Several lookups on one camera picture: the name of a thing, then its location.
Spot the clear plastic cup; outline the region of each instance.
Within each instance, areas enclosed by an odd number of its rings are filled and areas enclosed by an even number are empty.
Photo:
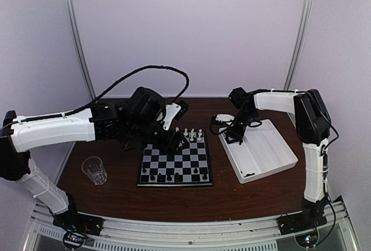
[[[81,170],[95,185],[102,185],[107,181],[107,172],[99,157],[88,157],[81,165]]]

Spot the black mounting plate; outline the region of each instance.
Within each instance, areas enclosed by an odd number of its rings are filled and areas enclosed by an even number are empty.
[[[100,235],[100,231],[103,227],[103,219],[101,217],[91,216],[91,215],[85,215],[85,214],[78,214],[79,219],[82,223],[86,223],[86,227],[88,228],[88,235]],[[57,227],[61,227],[61,225],[58,223],[57,220],[54,219],[53,225]],[[85,226],[77,227],[77,232],[80,234],[85,234]]]
[[[277,218],[278,228],[281,232],[281,235],[287,235],[313,229],[314,224],[305,224],[303,218],[304,217],[302,212],[284,215]],[[327,219],[325,216],[317,217],[316,221],[318,222],[318,226],[327,224]]]

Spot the brown tabletop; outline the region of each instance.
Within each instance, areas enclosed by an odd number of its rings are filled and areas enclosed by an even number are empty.
[[[294,168],[251,183],[240,184],[219,138],[209,132],[212,115],[235,114],[228,99],[185,99],[190,109],[173,126],[208,132],[214,185],[212,187],[137,187],[141,152],[122,152],[115,141],[77,142],[59,187],[71,193],[81,212],[149,221],[217,221],[251,219],[301,209],[305,159],[300,140],[285,113],[262,111],[286,140],[299,161]],[[90,156],[103,160],[108,180],[94,185],[82,172]]]

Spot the chessboard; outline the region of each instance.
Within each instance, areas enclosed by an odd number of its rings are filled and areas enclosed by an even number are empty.
[[[152,144],[146,146],[138,186],[213,185],[206,132],[197,132],[195,137],[186,132],[184,138],[189,145],[180,143],[175,154],[161,153]]]

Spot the white tray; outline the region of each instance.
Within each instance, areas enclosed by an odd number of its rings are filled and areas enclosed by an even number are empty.
[[[246,128],[243,142],[227,144],[220,141],[240,183],[248,183],[295,166],[297,157],[269,120],[257,128]]]

